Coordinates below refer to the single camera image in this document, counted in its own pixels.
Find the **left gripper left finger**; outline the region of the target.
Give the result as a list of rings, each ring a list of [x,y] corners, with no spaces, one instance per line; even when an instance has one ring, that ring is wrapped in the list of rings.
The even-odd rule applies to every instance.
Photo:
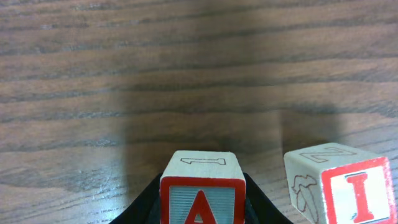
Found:
[[[159,173],[136,197],[130,206],[109,224],[160,224],[160,177]]]

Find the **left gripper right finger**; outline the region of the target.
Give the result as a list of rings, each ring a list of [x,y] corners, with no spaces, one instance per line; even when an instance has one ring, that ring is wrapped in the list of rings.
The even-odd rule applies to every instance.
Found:
[[[249,174],[246,180],[245,224],[293,224],[265,195]]]

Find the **red letter I block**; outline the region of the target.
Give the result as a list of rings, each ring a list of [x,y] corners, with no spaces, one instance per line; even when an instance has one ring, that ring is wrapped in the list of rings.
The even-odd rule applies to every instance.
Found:
[[[284,154],[290,201],[316,224],[396,224],[388,157],[338,143]]]

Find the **red letter A block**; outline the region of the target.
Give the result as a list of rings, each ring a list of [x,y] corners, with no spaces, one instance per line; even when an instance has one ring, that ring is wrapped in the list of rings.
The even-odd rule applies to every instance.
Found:
[[[159,193],[163,224],[245,223],[246,180],[232,152],[175,151]]]

